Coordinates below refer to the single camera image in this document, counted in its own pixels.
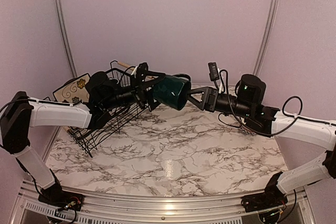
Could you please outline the left aluminium corner post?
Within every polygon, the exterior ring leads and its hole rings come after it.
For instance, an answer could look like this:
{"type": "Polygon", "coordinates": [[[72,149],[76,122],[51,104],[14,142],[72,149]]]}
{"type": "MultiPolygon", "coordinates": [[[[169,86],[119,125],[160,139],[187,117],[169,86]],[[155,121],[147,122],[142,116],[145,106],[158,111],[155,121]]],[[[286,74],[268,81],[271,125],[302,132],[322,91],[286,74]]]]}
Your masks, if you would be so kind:
{"type": "Polygon", "coordinates": [[[69,38],[67,34],[66,22],[65,22],[64,12],[62,8],[62,2],[61,0],[54,0],[54,2],[55,2],[56,15],[58,19],[58,25],[60,29],[62,43],[63,43],[64,50],[65,50],[67,63],[70,69],[71,76],[75,78],[78,76],[78,74],[77,74],[77,70],[75,66],[75,61],[73,59],[72,52],[71,52],[71,46],[70,46],[70,42],[69,42],[69,38]]]}

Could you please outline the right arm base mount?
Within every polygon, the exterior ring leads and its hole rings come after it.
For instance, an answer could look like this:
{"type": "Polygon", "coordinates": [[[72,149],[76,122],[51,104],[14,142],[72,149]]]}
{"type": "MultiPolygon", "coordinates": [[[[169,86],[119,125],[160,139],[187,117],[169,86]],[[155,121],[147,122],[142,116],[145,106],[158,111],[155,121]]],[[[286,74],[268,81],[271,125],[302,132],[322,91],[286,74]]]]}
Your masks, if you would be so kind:
{"type": "Polygon", "coordinates": [[[260,211],[268,208],[285,205],[288,202],[286,196],[275,196],[267,193],[246,195],[241,198],[241,205],[246,212],[260,211]]]}

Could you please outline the dark green mug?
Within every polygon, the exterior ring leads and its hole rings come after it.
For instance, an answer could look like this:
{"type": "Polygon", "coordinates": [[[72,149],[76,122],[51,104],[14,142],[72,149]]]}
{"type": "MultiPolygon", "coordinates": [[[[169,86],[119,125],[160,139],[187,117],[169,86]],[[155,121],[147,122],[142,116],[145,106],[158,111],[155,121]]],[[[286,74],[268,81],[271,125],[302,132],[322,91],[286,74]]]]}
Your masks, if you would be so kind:
{"type": "Polygon", "coordinates": [[[191,90],[191,77],[187,74],[166,75],[152,88],[153,98],[175,110],[182,110],[191,90]]]}

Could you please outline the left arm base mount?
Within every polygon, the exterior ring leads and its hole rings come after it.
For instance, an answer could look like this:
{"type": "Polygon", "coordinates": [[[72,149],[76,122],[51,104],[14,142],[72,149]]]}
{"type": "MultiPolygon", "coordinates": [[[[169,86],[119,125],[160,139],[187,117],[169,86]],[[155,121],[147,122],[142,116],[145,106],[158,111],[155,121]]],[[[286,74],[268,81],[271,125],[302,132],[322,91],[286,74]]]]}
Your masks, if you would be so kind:
{"type": "Polygon", "coordinates": [[[80,211],[83,205],[84,195],[78,193],[72,193],[69,191],[63,191],[60,196],[54,196],[53,198],[40,194],[38,196],[40,202],[63,208],[71,202],[75,202],[75,205],[70,207],[71,210],[80,211]]]}

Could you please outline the blue zigzag patterned bowl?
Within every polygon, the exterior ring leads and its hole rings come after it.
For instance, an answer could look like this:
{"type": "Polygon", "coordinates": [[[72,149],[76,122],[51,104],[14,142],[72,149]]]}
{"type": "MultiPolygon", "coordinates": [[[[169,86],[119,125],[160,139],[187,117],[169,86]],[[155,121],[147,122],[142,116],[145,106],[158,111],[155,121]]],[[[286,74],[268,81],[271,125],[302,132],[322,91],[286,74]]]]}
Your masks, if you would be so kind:
{"type": "Polygon", "coordinates": [[[249,130],[248,128],[241,126],[240,131],[245,135],[256,135],[256,133],[252,130],[249,130]]]}

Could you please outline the square floral ceramic plate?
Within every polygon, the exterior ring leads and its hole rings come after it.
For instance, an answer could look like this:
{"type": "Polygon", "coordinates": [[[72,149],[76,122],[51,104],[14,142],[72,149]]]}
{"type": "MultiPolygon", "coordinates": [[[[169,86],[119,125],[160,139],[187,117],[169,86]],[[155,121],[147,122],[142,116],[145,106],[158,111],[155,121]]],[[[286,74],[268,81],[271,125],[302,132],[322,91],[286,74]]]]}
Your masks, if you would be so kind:
{"type": "Polygon", "coordinates": [[[69,80],[53,92],[55,100],[63,103],[88,102],[89,93],[86,90],[86,84],[89,80],[90,74],[88,73],[69,80]]]}

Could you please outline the aluminium front rail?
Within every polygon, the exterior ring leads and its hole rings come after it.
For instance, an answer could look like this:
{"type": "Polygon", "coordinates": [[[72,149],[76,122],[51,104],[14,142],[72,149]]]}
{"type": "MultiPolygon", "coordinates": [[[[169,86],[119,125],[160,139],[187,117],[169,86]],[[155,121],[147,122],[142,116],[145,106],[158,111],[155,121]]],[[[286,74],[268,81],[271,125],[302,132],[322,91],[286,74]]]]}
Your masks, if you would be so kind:
{"type": "Polygon", "coordinates": [[[58,211],[38,201],[34,184],[24,181],[10,223],[315,223],[303,189],[289,194],[287,203],[251,212],[242,205],[244,193],[150,197],[65,190],[83,196],[80,210],[58,211]]]}

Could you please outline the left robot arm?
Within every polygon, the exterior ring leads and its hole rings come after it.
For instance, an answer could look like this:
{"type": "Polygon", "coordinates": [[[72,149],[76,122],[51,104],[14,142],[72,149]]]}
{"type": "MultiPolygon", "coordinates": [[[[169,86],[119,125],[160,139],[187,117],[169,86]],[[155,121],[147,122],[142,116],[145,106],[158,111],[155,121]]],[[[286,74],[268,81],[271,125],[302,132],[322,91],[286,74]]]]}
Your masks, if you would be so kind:
{"type": "Polygon", "coordinates": [[[56,206],[66,202],[66,193],[53,172],[32,148],[28,139],[31,127],[72,126],[80,129],[98,130],[112,118],[112,109],[137,103],[143,107],[151,103],[149,88],[165,78],[164,73],[138,68],[131,76],[131,84],[120,86],[106,72],[93,74],[85,88],[88,102],[63,103],[30,98],[19,91],[4,106],[1,115],[2,147],[13,155],[41,187],[42,197],[56,206]]]}

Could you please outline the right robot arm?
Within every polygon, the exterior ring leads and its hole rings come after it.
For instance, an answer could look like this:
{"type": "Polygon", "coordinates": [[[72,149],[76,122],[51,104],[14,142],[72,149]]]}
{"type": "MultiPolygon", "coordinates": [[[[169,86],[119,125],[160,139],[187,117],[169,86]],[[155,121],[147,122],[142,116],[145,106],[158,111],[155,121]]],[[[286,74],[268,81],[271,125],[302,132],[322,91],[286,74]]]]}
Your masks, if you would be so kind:
{"type": "Polygon", "coordinates": [[[268,182],[260,203],[271,207],[281,195],[327,178],[335,178],[335,121],[306,118],[284,109],[264,106],[266,84],[257,76],[244,74],[236,94],[203,87],[188,92],[188,100],[200,110],[232,115],[247,131],[266,137],[285,137],[325,149],[317,158],[295,169],[278,172],[268,182]]]}

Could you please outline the right aluminium corner post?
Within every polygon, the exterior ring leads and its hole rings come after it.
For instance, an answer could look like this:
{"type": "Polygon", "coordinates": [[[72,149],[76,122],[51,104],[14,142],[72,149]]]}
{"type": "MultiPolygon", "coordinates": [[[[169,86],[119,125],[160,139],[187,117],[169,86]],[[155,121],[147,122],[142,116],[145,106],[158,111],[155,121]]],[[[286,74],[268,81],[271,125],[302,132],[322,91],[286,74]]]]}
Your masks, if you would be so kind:
{"type": "Polygon", "coordinates": [[[264,29],[264,33],[262,36],[262,40],[260,43],[260,47],[258,50],[257,59],[255,62],[255,66],[253,69],[253,74],[259,76],[263,67],[263,63],[266,57],[266,52],[270,40],[270,35],[275,24],[277,10],[279,6],[279,0],[270,0],[269,11],[267,15],[266,25],[264,29]]]}

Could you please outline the aluminium corner post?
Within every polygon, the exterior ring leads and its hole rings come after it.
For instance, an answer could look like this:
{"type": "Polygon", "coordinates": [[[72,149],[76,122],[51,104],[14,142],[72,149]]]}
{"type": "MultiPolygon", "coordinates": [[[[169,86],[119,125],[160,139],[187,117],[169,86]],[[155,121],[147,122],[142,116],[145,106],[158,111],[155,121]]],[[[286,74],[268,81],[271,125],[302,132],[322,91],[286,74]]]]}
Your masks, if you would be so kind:
{"type": "Polygon", "coordinates": [[[61,0],[54,0],[54,2],[55,2],[56,15],[58,19],[58,25],[60,29],[62,43],[63,43],[64,50],[65,50],[67,63],[70,69],[71,76],[75,78],[78,76],[78,74],[77,74],[77,70],[75,66],[75,61],[73,59],[72,52],[71,52],[71,46],[70,46],[70,42],[69,42],[69,38],[67,34],[66,22],[65,22],[64,12],[62,8],[62,2],[61,0]]]}
{"type": "Polygon", "coordinates": [[[255,62],[255,66],[253,69],[253,74],[259,76],[263,67],[263,63],[266,57],[266,52],[270,40],[270,35],[275,24],[277,10],[279,6],[279,0],[270,0],[269,11],[267,15],[266,25],[264,29],[264,33],[262,36],[262,40],[260,43],[260,47],[258,50],[257,59],[255,62]]]}

